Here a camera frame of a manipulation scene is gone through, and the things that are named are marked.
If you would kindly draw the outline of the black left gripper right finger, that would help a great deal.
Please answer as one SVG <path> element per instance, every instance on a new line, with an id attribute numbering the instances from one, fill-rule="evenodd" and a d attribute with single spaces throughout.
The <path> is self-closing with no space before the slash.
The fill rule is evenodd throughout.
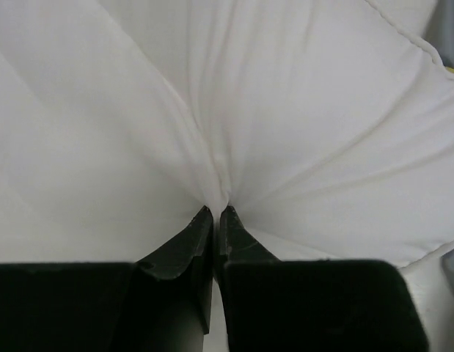
<path id="1" fill-rule="evenodd" d="M 281 261 L 221 214 L 217 280 L 231 351 L 427 351 L 398 269 L 381 260 Z"/>

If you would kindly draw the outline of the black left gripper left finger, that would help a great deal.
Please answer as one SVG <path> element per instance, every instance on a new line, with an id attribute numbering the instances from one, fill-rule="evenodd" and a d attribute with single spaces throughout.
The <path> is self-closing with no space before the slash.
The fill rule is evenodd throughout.
<path id="1" fill-rule="evenodd" d="M 0 264 L 0 351 L 201 351 L 213 217 L 134 263 Z"/>

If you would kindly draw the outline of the white pillow with yellow edge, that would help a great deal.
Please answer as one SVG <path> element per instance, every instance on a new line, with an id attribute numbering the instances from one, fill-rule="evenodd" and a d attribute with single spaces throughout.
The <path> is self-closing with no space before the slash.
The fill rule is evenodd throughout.
<path id="1" fill-rule="evenodd" d="M 0 1 L 0 263 L 138 260 L 232 205 L 397 266 L 454 351 L 454 73 L 375 1 Z"/>

